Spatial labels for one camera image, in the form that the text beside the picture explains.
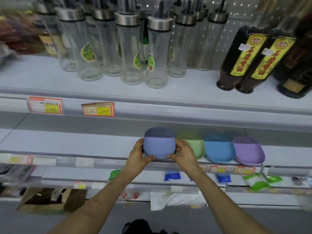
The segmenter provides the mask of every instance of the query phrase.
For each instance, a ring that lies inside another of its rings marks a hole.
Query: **forearm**
[[[202,170],[196,171],[191,178],[204,195],[223,233],[269,233],[267,229],[238,207]]]
[[[80,209],[55,226],[49,234],[98,234],[119,195],[134,179],[122,171]]]

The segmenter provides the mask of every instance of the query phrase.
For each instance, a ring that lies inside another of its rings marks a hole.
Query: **hand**
[[[144,138],[139,139],[135,143],[129,154],[126,165],[122,169],[123,172],[127,173],[132,178],[132,180],[144,170],[147,164],[156,159],[155,156],[143,157],[143,141]]]
[[[186,140],[175,139],[178,154],[170,154],[169,158],[175,161],[178,166],[191,178],[193,173],[201,170],[193,149]]]

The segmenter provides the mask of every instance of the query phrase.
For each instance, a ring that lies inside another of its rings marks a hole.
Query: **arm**
[[[155,159],[143,157],[143,140],[136,142],[121,173],[48,234],[98,234],[122,191]]]
[[[249,214],[242,210],[223,192],[216,183],[204,173],[195,158],[193,149],[185,140],[176,140],[179,154],[170,154],[170,158],[196,183],[205,197],[213,216],[224,234],[270,232]]]

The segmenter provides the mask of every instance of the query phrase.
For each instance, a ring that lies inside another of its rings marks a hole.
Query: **blue plastic packet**
[[[181,179],[179,172],[165,172],[165,181]]]
[[[216,177],[220,184],[228,184],[231,182],[231,177],[229,174],[217,173]]]

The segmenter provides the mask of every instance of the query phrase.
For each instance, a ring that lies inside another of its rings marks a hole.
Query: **plastic dish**
[[[266,156],[261,145],[250,137],[236,137],[233,139],[236,150],[236,161],[249,166],[259,166]]]
[[[206,148],[205,156],[215,163],[229,163],[236,156],[231,138],[220,133],[207,133],[204,135]]]
[[[165,127],[153,127],[144,135],[143,150],[147,156],[166,159],[176,149],[175,132]]]
[[[190,144],[196,159],[201,159],[205,156],[205,143],[200,135],[196,133],[182,133],[179,134],[177,138],[184,139]]]

